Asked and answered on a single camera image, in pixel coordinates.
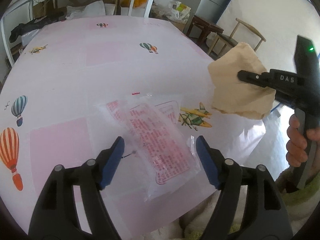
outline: wooden frame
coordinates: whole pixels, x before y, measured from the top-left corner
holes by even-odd
[[[260,47],[261,43],[264,41],[266,42],[267,40],[262,36],[262,34],[252,25],[236,18],[236,21],[238,22],[236,27],[233,29],[232,33],[230,34],[229,38],[232,38],[233,35],[236,33],[237,29],[239,28],[240,24],[242,24],[243,26],[245,26],[249,31],[251,31],[252,33],[254,33],[255,35],[257,35],[258,37],[261,38],[261,40],[259,41],[259,43],[257,44],[257,46],[253,49],[254,51],[257,51],[257,49]],[[221,54],[223,53],[223,51],[226,49],[227,46],[233,47],[232,44],[230,44],[228,41],[226,41],[224,38],[222,38],[221,36],[217,35],[216,38],[214,39],[212,45],[210,46],[207,54],[209,55],[211,53],[211,51],[213,50],[214,46],[217,44],[218,40],[221,40],[222,42],[225,43],[225,45],[223,46],[223,48],[221,49],[221,51],[218,54],[218,58],[221,57]]]

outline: sleeve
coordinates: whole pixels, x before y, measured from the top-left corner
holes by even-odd
[[[296,234],[320,201],[320,173],[304,189],[296,191],[290,186],[290,174],[290,169],[283,171],[276,180],[276,185],[286,205],[292,231]]]

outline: hand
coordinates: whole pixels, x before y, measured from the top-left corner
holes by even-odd
[[[308,160],[305,152],[307,140],[298,132],[300,126],[298,118],[293,114],[289,120],[287,135],[290,140],[287,143],[288,153],[286,155],[288,163],[293,167],[299,167],[301,163]],[[320,127],[307,130],[307,136],[310,140],[317,142],[316,156],[311,166],[309,178],[315,176],[320,171]]]

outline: person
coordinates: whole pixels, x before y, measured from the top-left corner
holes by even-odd
[[[289,120],[289,128],[287,129],[287,135],[290,140],[286,145],[288,150],[286,159],[293,167],[299,167],[301,163],[308,159],[305,152],[307,140],[298,132],[297,129],[299,125],[300,123],[297,117],[292,115]],[[302,190],[295,188],[290,182],[290,168],[284,170],[276,180],[276,185],[286,205],[294,234],[296,234],[308,220],[320,201],[320,127],[308,130],[307,136],[310,140],[316,141],[318,146],[306,187]],[[169,225],[143,236],[135,237],[133,240],[200,239],[210,220],[219,195],[220,192],[216,191],[198,206]],[[240,229],[245,202],[246,186],[242,186],[236,215],[230,233]]]

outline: chair seat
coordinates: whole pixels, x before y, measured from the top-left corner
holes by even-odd
[[[235,41],[233,38],[230,38],[228,35],[217,33],[221,38],[223,38],[226,42],[228,42],[232,47],[235,47],[238,45],[238,41]]]

